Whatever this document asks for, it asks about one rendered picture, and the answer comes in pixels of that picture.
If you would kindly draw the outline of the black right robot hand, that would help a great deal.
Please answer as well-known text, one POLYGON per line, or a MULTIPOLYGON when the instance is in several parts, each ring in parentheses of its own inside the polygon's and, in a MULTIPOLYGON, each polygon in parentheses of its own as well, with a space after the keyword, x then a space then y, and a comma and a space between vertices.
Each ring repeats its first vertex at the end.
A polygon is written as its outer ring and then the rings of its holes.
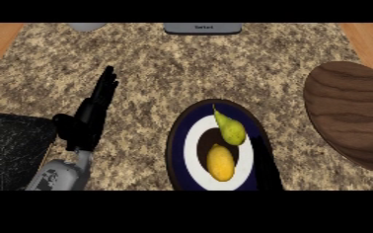
POLYGON ((281 191, 284 189, 281 172, 275 163, 275 158, 266 146, 262 136, 251 139, 254 147, 254 165, 257 187, 260 191, 281 191))

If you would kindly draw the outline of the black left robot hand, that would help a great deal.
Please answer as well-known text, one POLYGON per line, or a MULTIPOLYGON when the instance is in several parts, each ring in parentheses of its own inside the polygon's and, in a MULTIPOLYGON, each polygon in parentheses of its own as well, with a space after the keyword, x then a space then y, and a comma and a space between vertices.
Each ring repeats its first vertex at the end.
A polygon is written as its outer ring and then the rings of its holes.
POLYGON ((108 66, 97 82, 92 95, 83 100, 74 116, 67 114, 54 116, 60 137, 67 141, 67 151, 95 150, 117 86, 114 67, 108 66))

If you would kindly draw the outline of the yellow lemon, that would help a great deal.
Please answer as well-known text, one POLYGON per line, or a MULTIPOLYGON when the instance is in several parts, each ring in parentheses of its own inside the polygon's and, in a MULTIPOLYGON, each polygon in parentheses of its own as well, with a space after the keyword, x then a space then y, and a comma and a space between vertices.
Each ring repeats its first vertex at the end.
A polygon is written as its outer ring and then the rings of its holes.
POLYGON ((235 175, 235 160, 229 149, 215 144, 207 153, 207 170, 219 182, 228 182, 235 175))

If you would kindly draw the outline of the blue and white plate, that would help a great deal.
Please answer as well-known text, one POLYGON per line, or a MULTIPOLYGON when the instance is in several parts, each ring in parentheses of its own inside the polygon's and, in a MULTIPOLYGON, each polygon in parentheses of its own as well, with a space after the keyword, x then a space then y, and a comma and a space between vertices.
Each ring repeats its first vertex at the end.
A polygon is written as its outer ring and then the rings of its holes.
POLYGON ((210 99, 189 106, 176 120, 167 143, 167 169, 175 189, 259 191, 251 142, 257 136, 263 137, 273 155, 260 120, 241 105, 228 100, 210 99), (244 124, 247 139, 238 146, 223 140, 213 109, 244 124), (219 182, 207 170, 207 153, 215 144, 229 149, 235 160, 235 175, 228 182, 219 182))

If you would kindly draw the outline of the brown wooden bowl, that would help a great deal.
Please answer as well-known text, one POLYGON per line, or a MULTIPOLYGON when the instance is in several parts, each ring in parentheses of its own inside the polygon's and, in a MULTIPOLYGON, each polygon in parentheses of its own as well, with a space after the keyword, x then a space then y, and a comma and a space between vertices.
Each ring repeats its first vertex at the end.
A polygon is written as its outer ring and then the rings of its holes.
POLYGON ((307 77, 304 99, 327 143, 373 171, 373 69, 352 61, 327 62, 307 77))

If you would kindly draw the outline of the green pear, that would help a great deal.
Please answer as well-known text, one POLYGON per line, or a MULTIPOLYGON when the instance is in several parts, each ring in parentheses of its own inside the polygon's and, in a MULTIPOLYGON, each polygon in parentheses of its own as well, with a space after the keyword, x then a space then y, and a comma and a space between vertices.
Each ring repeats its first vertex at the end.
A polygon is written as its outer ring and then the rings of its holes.
POLYGON ((237 119, 226 116, 217 109, 213 109, 213 111, 223 140, 231 145, 241 145, 247 139, 247 131, 244 124, 237 119))

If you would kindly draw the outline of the black marbled block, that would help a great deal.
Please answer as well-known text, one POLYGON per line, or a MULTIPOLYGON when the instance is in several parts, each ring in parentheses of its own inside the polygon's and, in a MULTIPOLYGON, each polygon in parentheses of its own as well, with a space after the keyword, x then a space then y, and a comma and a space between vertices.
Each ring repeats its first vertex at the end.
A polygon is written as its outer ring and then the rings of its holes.
POLYGON ((0 191, 26 188, 57 137, 51 119, 0 114, 0 191))

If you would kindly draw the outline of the grey round object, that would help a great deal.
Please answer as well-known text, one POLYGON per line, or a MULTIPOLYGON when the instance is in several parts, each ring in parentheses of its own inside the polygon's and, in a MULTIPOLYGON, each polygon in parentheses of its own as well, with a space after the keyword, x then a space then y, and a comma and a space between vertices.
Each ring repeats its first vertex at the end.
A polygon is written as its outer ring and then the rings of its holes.
POLYGON ((79 32, 91 32, 105 26, 105 23, 70 23, 69 24, 79 32))

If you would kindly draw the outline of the grey flat appliance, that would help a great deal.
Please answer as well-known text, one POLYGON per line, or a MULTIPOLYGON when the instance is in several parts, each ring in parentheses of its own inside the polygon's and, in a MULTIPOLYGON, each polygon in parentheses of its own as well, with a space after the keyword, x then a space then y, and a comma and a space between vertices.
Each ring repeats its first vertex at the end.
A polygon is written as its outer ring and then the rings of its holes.
POLYGON ((169 34, 178 35, 232 35, 243 31, 241 23, 164 23, 169 34))

